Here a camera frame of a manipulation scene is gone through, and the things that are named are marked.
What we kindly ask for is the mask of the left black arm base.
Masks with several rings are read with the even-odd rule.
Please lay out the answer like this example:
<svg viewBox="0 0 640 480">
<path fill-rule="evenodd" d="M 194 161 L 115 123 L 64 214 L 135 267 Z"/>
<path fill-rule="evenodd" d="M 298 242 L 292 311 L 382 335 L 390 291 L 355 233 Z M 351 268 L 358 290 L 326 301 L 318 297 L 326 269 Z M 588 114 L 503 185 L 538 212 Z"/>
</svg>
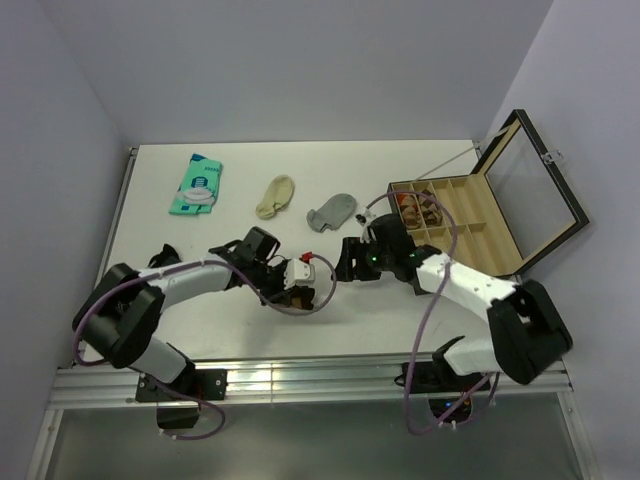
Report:
<svg viewBox="0 0 640 480">
<path fill-rule="evenodd" d="M 156 405 L 156 423 L 163 434 L 184 441 L 209 438 L 220 433 L 226 423 L 226 414 L 217 402 L 226 397 L 227 377 L 226 369 L 193 368 L 163 384 L 149 374 L 140 374 L 135 401 Z M 192 433 L 207 411 L 218 415 L 218 425 L 205 433 Z"/>
</svg>

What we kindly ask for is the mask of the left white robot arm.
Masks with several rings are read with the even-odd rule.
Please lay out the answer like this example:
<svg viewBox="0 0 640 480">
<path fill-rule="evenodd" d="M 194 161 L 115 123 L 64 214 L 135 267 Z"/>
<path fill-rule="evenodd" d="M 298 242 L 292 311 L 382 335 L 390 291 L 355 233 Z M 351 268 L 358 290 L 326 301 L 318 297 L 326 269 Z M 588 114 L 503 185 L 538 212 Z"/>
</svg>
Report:
<svg viewBox="0 0 640 480">
<path fill-rule="evenodd" d="M 194 261 L 135 270 L 111 267 L 72 322 L 72 347 L 85 342 L 102 362 L 159 381 L 172 399 L 195 386 L 193 362 L 155 332 L 164 312 L 198 296 L 249 287 L 260 302 L 288 315 L 313 310 L 315 269 L 307 256 L 270 262 L 279 241 L 259 227 Z"/>
</svg>

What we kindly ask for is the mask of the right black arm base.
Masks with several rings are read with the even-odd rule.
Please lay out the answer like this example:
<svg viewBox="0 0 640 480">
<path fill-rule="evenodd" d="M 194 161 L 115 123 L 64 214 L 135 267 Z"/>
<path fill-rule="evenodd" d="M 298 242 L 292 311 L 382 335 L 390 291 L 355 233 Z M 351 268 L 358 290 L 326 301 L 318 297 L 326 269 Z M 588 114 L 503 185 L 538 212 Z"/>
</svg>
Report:
<svg viewBox="0 0 640 480">
<path fill-rule="evenodd" d="M 408 373 L 409 363 L 401 364 L 400 375 L 394 378 L 394 384 L 404 388 Z M 457 392 L 459 395 L 447 398 L 429 399 L 428 404 L 435 417 L 440 417 L 462 396 L 466 391 L 475 386 L 483 375 L 474 373 L 466 376 L 458 376 L 455 373 L 446 371 L 447 365 L 442 369 L 436 368 L 432 361 L 417 362 L 414 367 L 414 375 L 410 392 L 417 394 L 442 394 Z M 447 423 L 453 421 L 462 422 L 469 419 L 473 411 L 472 400 L 469 398 L 459 406 L 447 419 Z"/>
</svg>

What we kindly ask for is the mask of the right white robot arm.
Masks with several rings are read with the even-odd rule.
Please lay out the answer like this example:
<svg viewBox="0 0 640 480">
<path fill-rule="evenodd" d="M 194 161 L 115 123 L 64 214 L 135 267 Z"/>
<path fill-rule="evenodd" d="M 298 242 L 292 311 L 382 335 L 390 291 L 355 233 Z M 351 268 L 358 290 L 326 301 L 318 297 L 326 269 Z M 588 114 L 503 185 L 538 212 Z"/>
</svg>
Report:
<svg viewBox="0 0 640 480">
<path fill-rule="evenodd" d="M 542 284 L 492 277 L 435 246 L 419 246 L 396 214 L 372 220 L 360 237 L 344 238 L 336 268 L 340 282 L 376 281 L 385 272 L 415 294 L 444 297 L 488 326 L 482 337 L 459 335 L 433 352 L 418 370 L 429 391 L 463 389 L 486 373 L 527 385 L 573 347 Z"/>
</svg>

